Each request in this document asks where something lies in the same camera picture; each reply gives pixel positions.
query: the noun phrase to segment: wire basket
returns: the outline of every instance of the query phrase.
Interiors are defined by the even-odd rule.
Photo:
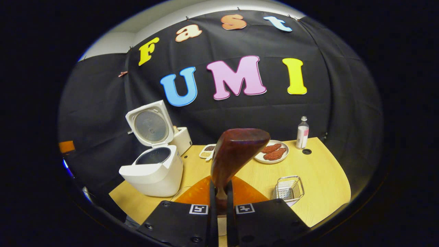
[[[277,184],[273,190],[273,199],[281,198],[289,207],[293,206],[300,198],[303,197],[305,191],[299,176],[281,177],[277,180]]]

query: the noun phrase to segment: table top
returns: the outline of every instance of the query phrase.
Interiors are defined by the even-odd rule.
[[[283,161],[264,164],[252,159],[235,176],[246,181],[269,199],[272,199],[272,192],[278,178],[299,176],[305,194],[291,206],[291,209],[307,226],[312,227],[350,201],[351,190],[348,179],[340,164],[317,137],[308,139],[306,148],[312,151],[308,155],[295,147],[296,141],[283,143],[289,148],[289,153]],[[192,186],[210,175],[212,160],[206,161],[198,156],[204,146],[192,145],[182,155],[183,177],[180,188]],[[172,196],[143,195],[127,181],[122,182],[109,195],[128,216],[139,224],[147,219],[161,201],[172,198]],[[227,240],[225,236],[219,237],[220,246],[224,246],[225,240]]]

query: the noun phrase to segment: open lid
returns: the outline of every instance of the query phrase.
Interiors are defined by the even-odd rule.
[[[167,145],[174,138],[171,118],[163,100],[129,111],[125,118],[134,135],[145,146]]]

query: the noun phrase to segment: blue letter u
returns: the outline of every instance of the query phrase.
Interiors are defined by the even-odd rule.
[[[188,67],[180,71],[180,75],[184,77],[186,82],[187,94],[185,96],[180,96],[175,88],[175,74],[171,74],[163,77],[160,80],[160,84],[163,85],[165,89],[166,98],[169,104],[173,106],[184,106],[189,105],[197,97],[197,85],[195,84],[194,78],[195,67]]]

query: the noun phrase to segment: bottle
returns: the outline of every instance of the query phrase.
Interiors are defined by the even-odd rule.
[[[299,124],[297,129],[296,148],[298,149],[304,149],[306,146],[306,141],[308,140],[309,125],[306,123],[307,120],[308,119],[306,116],[303,116],[302,122]]]

